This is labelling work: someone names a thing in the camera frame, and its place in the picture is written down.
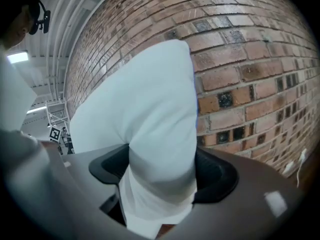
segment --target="ceiling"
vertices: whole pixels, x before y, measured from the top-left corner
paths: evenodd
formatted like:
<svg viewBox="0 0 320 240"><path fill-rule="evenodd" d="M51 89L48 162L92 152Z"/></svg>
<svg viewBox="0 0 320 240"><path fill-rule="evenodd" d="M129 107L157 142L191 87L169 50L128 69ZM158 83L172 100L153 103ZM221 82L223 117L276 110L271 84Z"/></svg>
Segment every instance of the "ceiling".
<svg viewBox="0 0 320 240"><path fill-rule="evenodd" d="M74 43L84 24L102 0L41 0L51 11L49 32L38 30L9 53L27 51L29 60L13 64L26 83L37 94L30 109L43 107L45 102L63 98L64 79ZM41 9L39 19L43 18ZM27 115L26 120L43 117L45 110Z"/></svg>

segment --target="ceiling light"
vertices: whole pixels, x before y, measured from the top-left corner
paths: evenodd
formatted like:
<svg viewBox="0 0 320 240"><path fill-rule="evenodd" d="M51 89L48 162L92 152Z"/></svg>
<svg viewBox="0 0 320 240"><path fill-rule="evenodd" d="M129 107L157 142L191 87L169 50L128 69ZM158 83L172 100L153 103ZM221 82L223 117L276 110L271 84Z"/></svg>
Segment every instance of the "ceiling light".
<svg viewBox="0 0 320 240"><path fill-rule="evenodd" d="M33 113L33 112L36 112L36 111L39 111L39 110L45 110L47 107L46 106L42 106L42 107L38 107L38 108L35 108L35 109L31 109L29 110L26 114L30 114L30 113Z"/></svg>
<svg viewBox="0 0 320 240"><path fill-rule="evenodd" d="M28 54L24 51L24 52L19 52L19 53L9 55L7 56L7 58L9 59L11 64L17 63L17 62L24 62L28 60Z"/></svg>

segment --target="brick wall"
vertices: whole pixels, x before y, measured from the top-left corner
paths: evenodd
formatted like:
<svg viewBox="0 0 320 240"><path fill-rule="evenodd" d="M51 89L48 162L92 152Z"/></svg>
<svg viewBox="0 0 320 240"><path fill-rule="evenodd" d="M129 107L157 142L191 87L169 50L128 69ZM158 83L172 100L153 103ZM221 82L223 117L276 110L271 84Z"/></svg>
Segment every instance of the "brick wall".
<svg viewBox="0 0 320 240"><path fill-rule="evenodd" d="M70 116L132 57L170 39L190 46L199 145L283 172L319 141L316 43L289 0L106 0L71 57Z"/></svg>

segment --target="white pillow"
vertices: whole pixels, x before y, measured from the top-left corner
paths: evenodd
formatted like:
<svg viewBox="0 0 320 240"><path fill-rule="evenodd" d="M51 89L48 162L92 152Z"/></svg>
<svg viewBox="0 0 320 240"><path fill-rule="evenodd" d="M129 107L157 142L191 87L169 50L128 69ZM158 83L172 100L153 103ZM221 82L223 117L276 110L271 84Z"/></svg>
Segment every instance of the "white pillow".
<svg viewBox="0 0 320 240"><path fill-rule="evenodd" d="M126 213L156 220L189 209L196 191L197 96L188 44L142 51L108 77L70 122L76 153L129 144Z"/></svg>

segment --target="white cable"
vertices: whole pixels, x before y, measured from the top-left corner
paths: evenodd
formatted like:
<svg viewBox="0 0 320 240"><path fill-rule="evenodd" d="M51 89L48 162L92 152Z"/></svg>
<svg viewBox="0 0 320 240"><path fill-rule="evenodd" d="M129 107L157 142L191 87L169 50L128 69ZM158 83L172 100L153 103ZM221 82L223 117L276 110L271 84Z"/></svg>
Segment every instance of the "white cable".
<svg viewBox="0 0 320 240"><path fill-rule="evenodd" d="M296 187L298 188L299 187L299 172L301 170L301 167L302 167L302 164L304 163L304 159L301 160L301 163L300 163L300 166L299 166L299 169L296 173L296 180L297 180L297 184L296 184Z"/></svg>

